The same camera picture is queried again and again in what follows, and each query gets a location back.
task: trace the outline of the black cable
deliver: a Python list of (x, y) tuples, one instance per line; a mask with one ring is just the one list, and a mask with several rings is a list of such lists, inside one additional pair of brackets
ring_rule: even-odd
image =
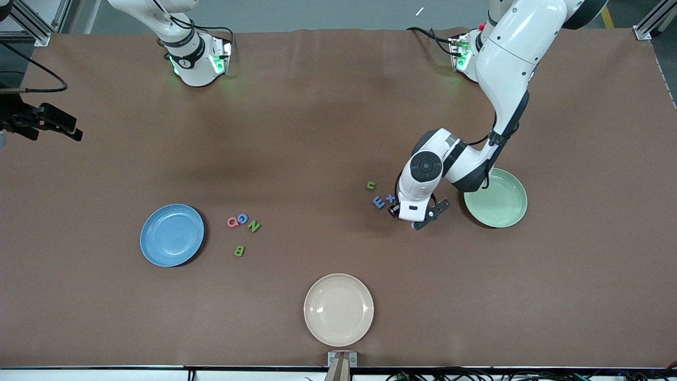
[(593, 374), (589, 375), (589, 376), (586, 377), (586, 378), (587, 378), (587, 379), (591, 379), (591, 378), (597, 376), (597, 374), (598, 374), (599, 372), (601, 372), (601, 371), (602, 371), (602, 369), (598, 369), (598, 370), (596, 370)]
[(431, 375), (433, 376), (435, 381), (449, 381), (447, 379), (447, 376), (445, 376), (445, 374), (440, 369), (436, 371), (431, 371)]
[(489, 377), (489, 379), (490, 379), (491, 381), (495, 381), (495, 380), (494, 380), (494, 377), (492, 377), (491, 374), (488, 374), (487, 372), (485, 372), (485, 371), (483, 371), (483, 370), (479, 370), (479, 369), (478, 369), (478, 370), (476, 370), (476, 372), (477, 372), (477, 373), (481, 373), (481, 374), (483, 374), (483, 375)]
[(443, 52), (445, 52), (446, 54), (449, 54), (450, 56), (454, 56), (454, 57), (461, 57), (462, 56), (461, 53), (454, 53), (454, 52), (451, 52), (449, 50), (446, 50), (444, 48), (444, 46), (442, 46), (442, 44), (439, 42), (437, 36), (435, 35), (435, 31), (432, 28), (430, 28), (430, 33), (433, 35), (433, 38), (435, 39), (437, 46), (439, 46), (439, 48), (442, 49)]
[(459, 368), (459, 367), (454, 367), (454, 368), (443, 368), (440, 369), (440, 372), (452, 372), (453, 374), (459, 374), (456, 378), (451, 380), (449, 377), (447, 377), (447, 374), (441, 373), (443, 380), (440, 381), (459, 381), (461, 378), (465, 377), (468, 378), (469, 381), (476, 381), (474, 377), (477, 377), (477, 380), (485, 380), (484, 376), (488, 376), (490, 380), (494, 380), (493, 377), (491, 377), (488, 373), (480, 370), (473, 370), (473, 369), (465, 369), (465, 368)]
[(519, 129), (519, 122), (517, 122), (517, 125), (515, 126), (515, 129), (514, 129), (511, 133), (509, 133), (509, 134), (506, 136), (506, 140), (512, 138), (512, 136), (515, 134), (515, 132), (517, 132), (518, 129)]
[[(437, 44), (437, 46), (439, 46), (439, 48), (442, 49), (442, 51), (445, 52), (446, 54), (449, 54), (450, 56), (454, 56), (454, 57), (461, 57), (460, 53), (454, 53), (454, 52), (451, 52), (449, 50), (446, 50), (444, 48), (444, 46), (442, 46), (441, 43), (443, 43), (443, 42), (449, 43), (449, 40), (448, 39), (442, 39), (442, 38), (436, 36), (435, 31), (432, 28), (430, 29), (429, 33), (424, 31), (421, 28), (416, 27), (416, 26), (413, 26), (412, 28), (408, 28), (407, 31), (421, 32), (424, 35), (426, 35), (428, 38), (435, 40), (435, 43)], [(452, 37), (449, 37), (449, 38), (452, 39), (452, 38), (458, 37), (458, 36), (460, 36), (460, 35), (452, 36)]]
[(459, 35), (453, 35), (453, 36), (451, 36), (451, 37), (448, 37), (447, 39), (443, 39), (443, 38), (441, 38), (441, 37), (434, 36), (434, 35), (430, 34), (428, 31), (426, 31), (425, 29), (419, 28), (419, 27), (417, 27), (417, 26), (412, 26), (411, 28), (407, 28), (406, 30), (407, 30), (407, 31), (414, 31), (414, 32), (423, 33), (424, 35), (426, 35), (426, 36), (427, 36), (428, 38), (430, 38), (430, 39), (436, 39), (436, 40), (438, 40), (439, 42), (444, 42), (444, 43), (449, 43), (449, 39), (455, 39), (455, 38), (457, 38), (457, 37), (462, 36), (462, 35), (465, 34), (465, 33), (461, 33), (461, 34), (459, 34)]
[(476, 141), (476, 142), (468, 143), (468, 145), (469, 145), (469, 146), (476, 146), (476, 145), (482, 143), (483, 141), (487, 140), (488, 137), (489, 137), (489, 134), (486, 134), (486, 135), (484, 135), (484, 138), (482, 138), (482, 139), (480, 139), (480, 140), (478, 140), (478, 141)]
[(30, 62), (31, 64), (34, 64), (35, 66), (38, 66), (39, 68), (43, 69), (46, 71), (49, 75), (52, 77), (56, 78), (59, 82), (61, 82), (61, 87), (58, 87), (56, 89), (23, 89), (26, 93), (58, 93), (58, 92), (63, 92), (65, 89), (68, 89), (68, 84), (66, 81), (64, 81), (61, 77), (56, 75), (53, 71), (49, 70), (48, 68), (44, 67), (40, 62), (34, 61), (31, 57), (26, 56), (22, 52), (19, 52), (18, 50), (14, 49), (10, 44), (4, 42), (4, 40), (0, 39), (0, 44), (4, 45), (7, 49), (13, 51), (16, 55), (19, 57), (25, 59), (26, 61)]
[(409, 372), (409, 371), (404, 372), (404, 371), (402, 371), (402, 374), (405, 375), (405, 376), (407, 376), (407, 379), (408, 379), (409, 381), (428, 381), (428, 380), (425, 379), (425, 377), (420, 376), (420, 375), (418, 375), (418, 374), (416, 374), (416, 373), (414, 373), (414, 372)]
[(399, 178), (402, 177), (402, 171), (399, 171), (399, 173), (397, 174), (397, 178), (395, 179), (395, 190), (393, 191), (393, 195), (395, 196), (395, 199), (397, 200), (397, 202), (399, 202), (399, 195), (397, 193), (397, 185), (399, 184)]
[(487, 180), (487, 184), (482, 187), (482, 189), (489, 188), (489, 160), (486, 161), (487, 165), (484, 166), (484, 178)]
[(508, 381), (512, 381), (515, 376), (526, 376), (526, 378), (520, 378), (518, 381), (539, 381), (539, 380), (555, 380), (555, 381), (572, 381), (573, 378), (570, 376), (556, 376), (549, 372), (517, 372), (511, 374), (508, 377)]
[[(157, 7), (160, 8), (160, 10), (163, 13), (165, 12), (165, 9), (160, 5), (160, 3), (158, 3), (158, 0), (153, 0), (153, 3), (155, 3), (155, 5), (157, 5)], [(182, 28), (182, 29), (193, 29), (193, 28), (195, 28), (195, 29), (198, 29), (198, 30), (203, 31), (203, 32), (223, 29), (223, 30), (228, 31), (230, 33), (231, 42), (235, 43), (235, 33), (233, 33), (233, 30), (231, 30), (230, 28), (228, 28), (226, 26), (200, 26), (200, 25), (195, 25), (195, 21), (193, 21), (191, 18), (188, 18), (188, 20), (190, 20), (190, 23), (189, 23), (189, 22), (180, 20), (180, 19), (172, 16), (170, 13), (167, 13), (167, 16), (169, 17), (169, 19), (171, 21), (174, 21), (179, 28)]]

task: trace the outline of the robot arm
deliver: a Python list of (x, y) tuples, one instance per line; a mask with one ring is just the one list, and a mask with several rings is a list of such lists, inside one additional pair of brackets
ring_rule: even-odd
[(9, 12), (12, 10), (12, 5), (14, 0), (0, 0), (0, 21), (4, 20), (9, 16)]
[[(456, 47), (461, 57), (454, 64), (470, 79), (476, 79), (489, 98), (495, 111), (494, 126), (481, 150), (446, 129), (427, 132), (418, 141), (398, 182), (402, 220), (426, 219), (427, 205), (442, 177), (461, 192), (475, 192), (485, 183), (501, 150), (519, 127), (529, 102), (527, 86), (538, 63), (567, 19), (582, 8), (581, 1), (569, 0), (488, 1), (491, 26), (461, 38)], [(603, 1), (594, 15), (605, 4)], [(499, 22), (493, 22), (493, 14), (501, 15)], [(431, 167), (428, 160), (433, 171), (424, 172)]]
[(183, 13), (199, 0), (108, 0), (117, 10), (150, 28), (169, 52), (174, 72), (190, 86), (205, 86), (225, 74), (232, 41), (197, 31)]

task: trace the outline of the green led light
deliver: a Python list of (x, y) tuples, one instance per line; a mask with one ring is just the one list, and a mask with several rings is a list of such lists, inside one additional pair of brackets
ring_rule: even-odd
[(223, 60), (220, 59), (219, 57), (213, 57), (213, 56), (209, 56), (209, 58), (211, 59), (212, 66), (214, 66), (214, 71), (217, 74), (223, 73), (224, 70), (225, 70), (223, 68)]
[(458, 63), (456, 65), (456, 68), (460, 71), (464, 71), (468, 68), (468, 63), (470, 62), (470, 58), (472, 57), (472, 52), (470, 49), (466, 49), (465, 52), (461, 55), (461, 57), (458, 58)]
[(174, 67), (174, 74), (180, 75), (179, 69), (176, 67), (176, 63), (174, 63), (174, 59), (171, 56), (169, 57), (169, 62), (171, 62), (171, 66)]

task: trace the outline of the cable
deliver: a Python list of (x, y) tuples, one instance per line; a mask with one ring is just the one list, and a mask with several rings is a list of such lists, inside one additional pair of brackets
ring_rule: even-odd
[(162, 3), (158, 2), (158, 0), (153, 0), (153, 3), (155, 3), (155, 5), (157, 5), (157, 7), (160, 8), (160, 10), (169, 18), (169, 20), (174, 21), (179, 28), (182, 28), (182, 29), (193, 29), (193, 28), (195, 28), (195, 29), (198, 29), (198, 30), (203, 31), (203, 32), (215, 31), (215, 30), (222, 29), (222, 30), (228, 31), (230, 33), (231, 42), (235, 43), (235, 33), (233, 33), (233, 30), (231, 30), (230, 28), (228, 28), (226, 26), (200, 26), (200, 25), (195, 25), (195, 21), (193, 21), (191, 18), (188, 18), (188, 20), (190, 20), (190, 23), (189, 23), (189, 22), (180, 20), (180, 19), (172, 16), (172, 14), (170, 14), (169, 11), (167, 11), (167, 9), (162, 5)]
[[(573, 373), (551, 373), (551, 372), (516, 372), (513, 374), (502, 374), (499, 381), (578, 381), (584, 377), (585, 379), (590, 380), (592, 377), (599, 375), (601, 372), (604, 372), (603, 376), (623, 376), (625, 381), (649, 381), (649, 380), (663, 380), (668, 381), (668, 378), (674, 376), (673, 368), (677, 367), (677, 363), (671, 364), (666, 369), (660, 370), (647, 370), (647, 372), (629, 372), (625, 369), (609, 369), (609, 368), (599, 368), (594, 373), (583, 374), (584, 376), (579, 376)], [(469, 368), (459, 368), (459, 367), (442, 367), (442, 368), (431, 368), (425, 372), (426, 375), (432, 376), (434, 381), (495, 381), (494, 377), (488, 372), (482, 369), (469, 369)], [(385, 381), (429, 381), (430, 378), (424, 377), (419, 372), (412, 372), (408, 369), (394, 369), (395, 374), (386, 378)]]
[(16, 55), (19, 57), (25, 59), (26, 61), (30, 62), (31, 64), (34, 64), (35, 66), (38, 66), (39, 68), (43, 69), (46, 71), (49, 75), (52, 77), (56, 78), (59, 82), (61, 82), (61, 87), (56, 88), (56, 89), (19, 89), (22, 90), (23, 92), (26, 93), (58, 93), (58, 92), (63, 92), (65, 89), (68, 89), (68, 84), (66, 81), (64, 81), (61, 77), (56, 75), (53, 71), (49, 70), (48, 68), (44, 67), (41, 63), (34, 61), (31, 57), (26, 56), (22, 52), (19, 52), (18, 50), (14, 49), (10, 44), (4, 42), (4, 40), (0, 39), (0, 44), (4, 45), (7, 49), (13, 51)]
[(476, 142), (468, 143), (468, 145), (469, 145), (469, 146), (476, 146), (476, 145), (482, 143), (483, 141), (487, 140), (488, 137), (489, 137), (489, 134), (486, 134), (486, 135), (484, 135), (484, 138), (482, 138), (482, 139), (480, 139), (480, 140), (478, 140), (478, 141), (476, 141)]
[[(510, 139), (510, 138), (515, 134), (515, 132), (517, 132), (518, 129), (519, 129), (519, 123), (517, 123), (517, 125), (515, 126), (515, 129), (512, 130), (511, 133), (509, 133), (509, 134), (505, 137), (505, 140), (507, 141), (508, 139)], [(472, 145), (474, 145), (474, 144), (482, 143), (487, 137), (488, 137), (488, 135), (485, 136), (484, 139), (482, 139), (482, 140), (480, 140), (480, 141), (478, 141), (478, 142), (476, 142), (476, 143), (470, 143), (469, 145), (472, 146)], [(487, 160), (487, 161), (486, 161), (487, 165), (484, 167), (484, 178), (487, 180), (487, 185), (483, 186), (482, 189), (487, 189), (487, 188), (489, 188), (489, 170), (491, 169), (491, 168), (489, 168), (489, 162), (490, 162), (490, 160)]]
[[(437, 46), (439, 46), (439, 48), (442, 49), (442, 51), (445, 52), (446, 54), (449, 54), (450, 56), (454, 56), (454, 57), (461, 57), (461, 54), (460, 54), (460, 53), (454, 53), (454, 52), (451, 52), (451, 51), (449, 51), (449, 50), (446, 50), (446, 49), (444, 48), (444, 46), (442, 46), (441, 43), (443, 43), (443, 42), (444, 42), (444, 43), (449, 43), (449, 39), (442, 39), (442, 38), (436, 36), (436, 35), (435, 35), (435, 31), (434, 31), (432, 28), (430, 29), (430, 32), (429, 32), (429, 33), (426, 32), (426, 31), (424, 31), (424, 30), (421, 29), (421, 28), (418, 28), (417, 26), (413, 26), (413, 27), (411, 27), (411, 28), (407, 28), (407, 31), (421, 32), (421, 33), (423, 33), (424, 35), (426, 35), (428, 38), (435, 40), (435, 42), (437, 43)], [(451, 37), (449, 37), (449, 38), (450, 38), (450, 39), (453, 39), (453, 38), (458, 37), (458, 36), (460, 36), (460, 35), (451, 36)]]
[(442, 44), (439, 42), (439, 39), (435, 35), (435, 31), (432, 28), (430, 28), (430, 34), (433, 35), (433, 38), (434, 38), (435, 42), (437, 43), (437, 46), (439, 46), (439, 48), (442, 49), (443, 52), (445, 52), (446, 54), (449, 54), (450, 56), (461, 57), (461, 53), (454, 53), (454, 52), (451, 52), (449, 50), (446, 50), (444, 48), (444, 46), (442, 46)]
[(402, 171), (403, 170), (399, 171), (397, 178), (395, 179), (395, 190), (393, 191), (393, 194), (395, 195), (395, 199), (397, 200), (397, 202), (399, 202), (399, 194), (397, 193), (397, 185), (399, 184), (399, 178), (402, 177)]
[[(406, 30), (407, 30), (407, 31), (414, 31), (414, 32), (423, 33), (424, 35), (426, 35), (426, 36), (427, 36), (428, 38), (430, 38), (430, 39), (436, 39), (436, 40), (438, 40), (439, 42), (449, 43), (449, 39), (443, 39), (443, 38), (441, 38), (441, 37), (433, 36), (433, 35), (430, 34), (428, 31), (426, 31), (426, 30), (424, 30), (424, 29), (422, 29), (422, 28), (419, 28), (419, 27), (417, 27), (417, 26), (412, 26), (411, 28), (407, 28)], [(453, 35), (453, 36), (451, 36), (451, 37), (449, 37), (449, 38), (450, 38), (450, 39), (455, 39), (456, 37), (462, 36), (462, 35), (464, 35), (464, 34), (465, 34), (465, 33), (461, 33), (461, 34), (459, 34), (459, 35)]]

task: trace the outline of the blue plate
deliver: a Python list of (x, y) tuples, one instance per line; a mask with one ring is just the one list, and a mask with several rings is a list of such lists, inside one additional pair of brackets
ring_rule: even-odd
[(204, 222), (200, 214), (184, 204), (156, 210), (141, 229), (141, 252), (150, 263), (179, 266), (192, 258), (202, 245)]

